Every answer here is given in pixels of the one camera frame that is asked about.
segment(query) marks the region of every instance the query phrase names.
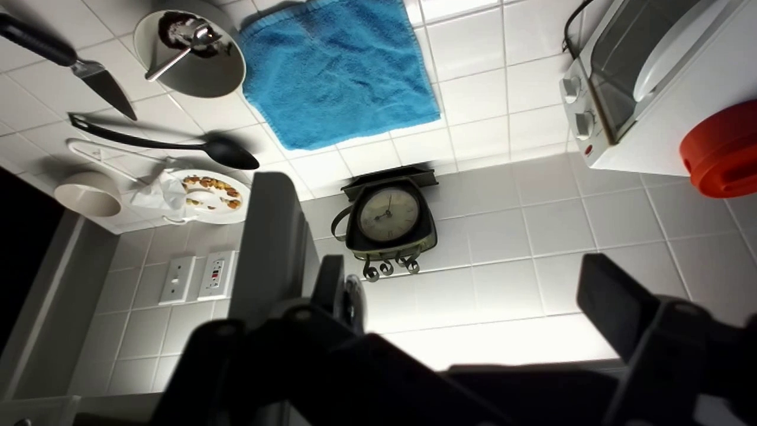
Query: spoon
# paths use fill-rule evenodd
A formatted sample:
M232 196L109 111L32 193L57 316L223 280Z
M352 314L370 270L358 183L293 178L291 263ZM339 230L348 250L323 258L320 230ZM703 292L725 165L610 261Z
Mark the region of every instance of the spoon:
M144 140L138 134L128 133L116 133L102 126L95 126L85 114L70 114L70 120L73 127L82 127L85 133L92 133L97 137L119 143L119 145L130 145L130 147L144 147L144 150L184 150L184 151L207 151L215 163L229 165L229 169L241 169L241 171L257 171L261 169L259 158L239 145L237 137L228 133L207 133L196 140L196 145L174 145L174 143L156 143L156 140Z

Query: black handle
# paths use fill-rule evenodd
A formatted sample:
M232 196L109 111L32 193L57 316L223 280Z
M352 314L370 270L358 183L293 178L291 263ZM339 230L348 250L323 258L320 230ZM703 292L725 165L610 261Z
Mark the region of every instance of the black handle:
M97 134L97 137L105 137L105 140L112 140L112 143L119 143L119 145L134 145L134 147L147 147L147 150L203 150L202 145L154 143L154 140L143 140L143 137L135 137L135 134L116 133L116 130L109 130L109 127L100 127L92 120L87 120L85 115L82 115L82 114L70 114L70 120L71 120L73 127L82 127L82 130L85 130L91 134Z
M79 60L76 49L70 43L64 43L51 32L43 32L25 21L17 21L11 14L0 14L0 32L7 41L25 44L26 49L32 49L32 53L60 63L60 66L73 66Z

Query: wall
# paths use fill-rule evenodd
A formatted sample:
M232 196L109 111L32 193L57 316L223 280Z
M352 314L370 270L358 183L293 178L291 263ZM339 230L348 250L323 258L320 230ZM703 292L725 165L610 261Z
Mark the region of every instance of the wall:
M239 248L241 230L184 224L123 235L70 392L163 390L193 328L229 309L229 300L158 305L168 261L196 253L203 266L203 255L213 250Z
M432 367L616 358L576 308L585 250L731 325L757 312L757 196L711 202L684 179L587 171L568 153L443 174L428 203L440 245L421 274L365 288L370 328ZM330 235L341 205L305 203L320 253L348 253Z

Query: cable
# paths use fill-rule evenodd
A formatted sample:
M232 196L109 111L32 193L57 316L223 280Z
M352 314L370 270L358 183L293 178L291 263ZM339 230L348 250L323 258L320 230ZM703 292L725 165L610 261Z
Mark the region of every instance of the cable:
M568 49L571 60L578 60L578 49L571 41L571 24L587 9L587 4L593 4L594 0L585 0L581 8L576 8L576 12L568 16L565 28L564 28L564 53Z

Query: plate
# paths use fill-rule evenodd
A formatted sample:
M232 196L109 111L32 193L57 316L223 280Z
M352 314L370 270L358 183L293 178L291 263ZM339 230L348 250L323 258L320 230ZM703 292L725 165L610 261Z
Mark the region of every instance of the plate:
M245 222L251 190L213 171L167 171L158 178L174 219L213 224Z

